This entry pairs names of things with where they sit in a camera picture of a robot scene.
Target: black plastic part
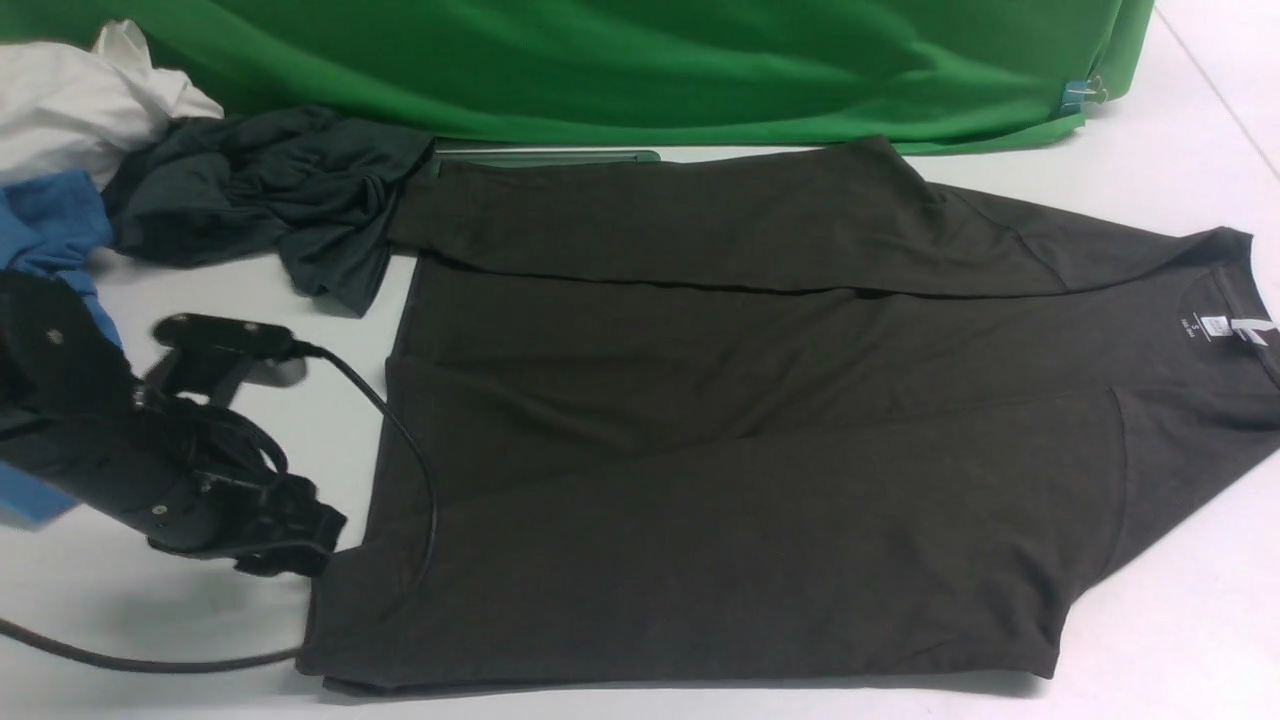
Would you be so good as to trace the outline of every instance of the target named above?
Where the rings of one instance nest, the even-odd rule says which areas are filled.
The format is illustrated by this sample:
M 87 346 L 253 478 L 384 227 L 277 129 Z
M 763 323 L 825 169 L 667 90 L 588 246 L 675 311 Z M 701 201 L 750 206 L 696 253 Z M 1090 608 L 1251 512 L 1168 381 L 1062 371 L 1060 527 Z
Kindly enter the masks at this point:
M 172 348 L 146 374 L 161 395 L 192 392 L 227 407 L 241 383 L 289 387 L 306 377 L 306 361 L 293 357 L 288 328 L 186 313 L 160 320 L 151 331 Z
M 211 496 L 239 496 L 241 502 L 223 502 L 224 515 L 218 543 L 197 551 L 182 551 L 148 538 L 151 547 L 196 560 L 234 557 L 236 569 L 259 577 L 297 573 L 315 578 L 324 571 L 347 518 L 316 501 L 315 484 L 300 475 L 284 475 L 269 487 L 261 478 L 244 477 L 237 468 L 207 468 L 196 473 Z M 244 495 L 259 496 L 244 502 Z

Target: white surface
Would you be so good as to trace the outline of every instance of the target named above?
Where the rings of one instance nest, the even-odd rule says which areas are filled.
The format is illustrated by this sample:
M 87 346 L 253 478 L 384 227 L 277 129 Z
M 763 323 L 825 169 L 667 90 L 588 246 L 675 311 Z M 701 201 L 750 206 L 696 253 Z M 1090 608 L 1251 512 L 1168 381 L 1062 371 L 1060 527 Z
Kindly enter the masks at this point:
M 133 20 L 102 26 L 86 53 L 59 42 L 0 45 L 0 184 L 87 170 L 106 186 L 125 152 L 172 118 L 223 117 L 187 73 L 151 67 Z
M 929 179 L 1023 197 L 1166 233 L 1230 224 L 1258 236 L 1254 265 L 1280 309 L 1280 181 L 1196 72 L 1167 27 L 1152 24 L 1130 96 L 1055 147 L 915 159 Z M 753 149 L 750 152 L 762 151 Z M 739 149 L 663 150 L 672 160 Z M 288 290 L 274 258 L 198 272 L 110 259 L 102 302 L 131 359 L 159 356 L 147 329 L 179 310 L 292 327 L 383 382 L 412 261 L 393 260 L 361 320 L 317 314 Z M 288 450 L 321 496 L 353 518 L 369 502 L 378 418 L 316 365 L 291 391 L 247 387 L 236 407 Z M 1254 719 L 1280 707 L 1280 460 L 1272 459 L 1071 612 L 1057 678 L 1014 674 L 854 680 L 841 688 L 549 691 L 357 703 L 289 666 L 205 678 L 79 667 L 0 642 L 4 717 L 251 717 L 285 720 L 653 717 Z M 225 564 L 169 559 L 90 510 L 51 528 L 0 528 L 0 615 L 87 647 L 151 659 L 210 659 L 301 637 L 306 585 L 239 578 Z
M 1160 0 L 1157 12 L 1280 177 L 1280 3 Z

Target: black cable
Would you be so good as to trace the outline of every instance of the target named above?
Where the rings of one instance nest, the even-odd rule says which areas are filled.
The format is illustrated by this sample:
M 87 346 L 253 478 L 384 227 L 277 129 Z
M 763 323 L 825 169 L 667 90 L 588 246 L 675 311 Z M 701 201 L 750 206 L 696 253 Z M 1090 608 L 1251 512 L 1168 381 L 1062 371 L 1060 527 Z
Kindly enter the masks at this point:
M 408 443 L 410 450 L 413 452 L 413 459 L 417 460 L 419 468 L 422 470 L 422 479 L 426 487 L 426 500 L 431 506 L 426 528 L 426 546 L 422 551 L 422 561 L 419 564 L 417 574 L 413 578 L 413 583 L 410 585 L 408 591 L 401 597 L 399 605 L 397 605 L 396 609 L 392 610 L 389 614 L 384 615 L 383 619 L 394 616 L 406 607 L 408 607 L 415 592 L 420 587 L 422 587 L 422 584 L 426 582 L 426 574 L 431 569 L 431 559 L 435 557 L 435 538 L 436 538 L 436 527 L 439 525 L 438 521 L 439 514 L 436 511 L 435 475 L 431 471 L 431 464 L 428 462 L 426 454 L 424 454 L 422 448 L 419 447 L 417 442 L 413 439 L 412 433 L 410 433 L 408 428 L 404 427 L 404 423 L 402 423 L 399 418 L 397 418 L 396 414 L 392 413 L 390 407 L 387 406 L 387 402 L 384 402 L 383 398 L 378 396 L 378 392 L 374 391 L 374 388 L 369 387 L 369 383 L 366 383 L 365 379 L 361 378 L 360 374 L 356 373 L 356 370 L 352 369 L 352 366 L 348 365 L 343 359 L 338 357 L 329 350 L 320 347 L 317 345 L 311 345 L 310 342 L 296 343 L 296 351 L 297 355 L 300 356 L 320 357 L 323 360 L 328 360 L 334 368 L 338 369 L 339 373 L 346 375 L 346 378 L 351 380 L 351 383 L 355 384 L 356 388 L 358 388 L 360 392 L 364 393 L 366 398 L 369 398 L 369 401 L 374 405 L 374 407 L 376 407 L 378 411 L 381 413 L 383 418 L 388 423 L 390 423 L 397 432 L 399 432 L 401 437 L 404 438 L 404 442 Z M 266 442 L 273 446 L 275 445 L 270 437 L 266 437 Z M 347 633 L 347 637 L 356 637 L 356 630 L 364 632 L 365 628 L 352 629 L 351 632 Z M 293 647 L 289 650 L 279 650 L 264 655 L 236 657 L 230 660 L 212 660 L 206 662 L 159 662 L 152 660 L 133 660 L 129 657 L 114 657 L 110 655 L 102 655 L 99 652 L 82 650 L 76 646 L 67 644 L 64 642 L 59 642 L 52 638 L 41 635 L 40 633 L 36 633 L 33 630 L 28 630 L 27 628 L 23 628 L 22 625 L 18 625 L 15 623 L 10 623 L 9 620 L 5 620 L 3 618 L 0 618 L 0 635 L 15 639 L 26 646 L 47 652 L 50 655 L 56 655 L 58 657 L 65 660 L 79 662 L 82 665 L 92 665 L 93 667 L 101 667 L 104 670 L 119 670 L 123 673 L 145 673 L 152 675 L 202 675 L 210 673 L 229 673 L 232 670 L 260 667 L 262 665 L 273 665 L 275 662 L 293 660 L 298 655 L 302 655 L 303 652 L 308 652 L 321 646 L 332 646 L 334 644 L 334 642 L 340 642 L 340 641 L 330 641 L 328 643 L 303 643 L 298 647 Z

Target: green fabric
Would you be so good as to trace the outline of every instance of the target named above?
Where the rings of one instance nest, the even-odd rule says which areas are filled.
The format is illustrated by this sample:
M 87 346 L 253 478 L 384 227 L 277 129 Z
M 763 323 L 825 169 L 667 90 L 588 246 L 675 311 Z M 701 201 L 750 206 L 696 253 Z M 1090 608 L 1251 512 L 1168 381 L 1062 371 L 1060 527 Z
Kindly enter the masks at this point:
M 0 0 L 0 40 L 137 20 L 232 111 L 317 102 L 445 137 L 1059 140 L 1068 81 L 1129 87 L 1153 0 Z

